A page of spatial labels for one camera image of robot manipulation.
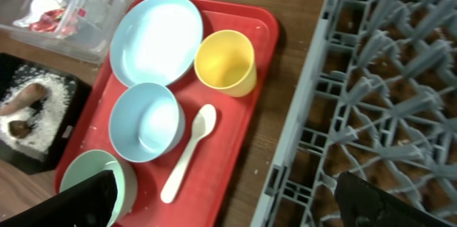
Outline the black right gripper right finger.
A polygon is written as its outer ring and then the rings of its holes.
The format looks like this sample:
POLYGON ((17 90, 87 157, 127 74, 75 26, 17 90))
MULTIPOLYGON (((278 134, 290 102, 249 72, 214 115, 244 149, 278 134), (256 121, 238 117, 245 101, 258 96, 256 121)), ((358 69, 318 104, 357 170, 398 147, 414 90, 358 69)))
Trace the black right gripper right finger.
POLYGON ((348 171, 339 175, 334 197, 345 227, 449 227, 348 171))

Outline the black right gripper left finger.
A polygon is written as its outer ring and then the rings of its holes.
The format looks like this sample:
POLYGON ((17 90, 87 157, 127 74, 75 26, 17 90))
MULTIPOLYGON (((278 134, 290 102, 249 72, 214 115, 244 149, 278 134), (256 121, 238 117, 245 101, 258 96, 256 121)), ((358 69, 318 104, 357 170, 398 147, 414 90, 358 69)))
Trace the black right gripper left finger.
POLYGON ((104 170, 1 222, 1 227, 107 226, 118 195, 114 172, 104 170))

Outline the light green bowl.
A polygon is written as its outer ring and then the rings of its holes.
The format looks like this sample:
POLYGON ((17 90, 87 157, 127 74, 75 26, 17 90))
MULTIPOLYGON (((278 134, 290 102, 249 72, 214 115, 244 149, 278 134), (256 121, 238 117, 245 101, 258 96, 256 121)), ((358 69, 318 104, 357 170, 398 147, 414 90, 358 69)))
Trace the light green bowl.
POLYGON ((107 226, 112 226, 131 211, 138 193, 136 174, 124 159, 100 149, 83 152, 69 164, 61 180, 59 192, 104 170, 113 171, 118 190, 116 202, 107 223, 107 226))

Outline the light blue bowl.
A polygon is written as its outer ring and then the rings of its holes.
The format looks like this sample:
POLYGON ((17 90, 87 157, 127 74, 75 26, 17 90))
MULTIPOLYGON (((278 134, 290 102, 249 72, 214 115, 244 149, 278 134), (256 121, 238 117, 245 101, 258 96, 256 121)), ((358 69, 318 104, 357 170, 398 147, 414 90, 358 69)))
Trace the light blue bowl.
POLYGON ((171 90, 142 83, 125 90, 114 104, 109 138, 122 158, 144 163, 173 150, 185 127, 184 110, 171 90))

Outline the dark brown food lump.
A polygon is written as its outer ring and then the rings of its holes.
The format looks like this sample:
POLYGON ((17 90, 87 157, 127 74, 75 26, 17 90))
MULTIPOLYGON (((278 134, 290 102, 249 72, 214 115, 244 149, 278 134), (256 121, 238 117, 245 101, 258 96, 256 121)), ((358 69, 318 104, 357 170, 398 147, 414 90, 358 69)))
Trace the dark brown food lump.
POLYGON ((14 138, 25 138, 31 132, 32 128, 27 121, 10 121, 8 123, 9 134, 14 138))

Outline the white rice pile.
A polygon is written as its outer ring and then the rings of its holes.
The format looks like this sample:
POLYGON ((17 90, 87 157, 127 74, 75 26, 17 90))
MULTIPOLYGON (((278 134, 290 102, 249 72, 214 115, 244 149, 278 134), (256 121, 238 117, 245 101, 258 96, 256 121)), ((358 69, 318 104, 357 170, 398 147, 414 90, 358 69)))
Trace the white rice pile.
POLYGON ((20 91, 33 83, 46 88, 45 97, 16 113, 2 116, 1 141, 15 151, 39 158, 48 153, 57 135, 71 97, 76 92, 76 81, 70 76, 22 64, 14 70, 12 83, 1 96, 1 105, 12 101, 20 91), (24 138, 12 136, 8 126, 12 121, 25 121, 31 127, 31 133, 24 138))

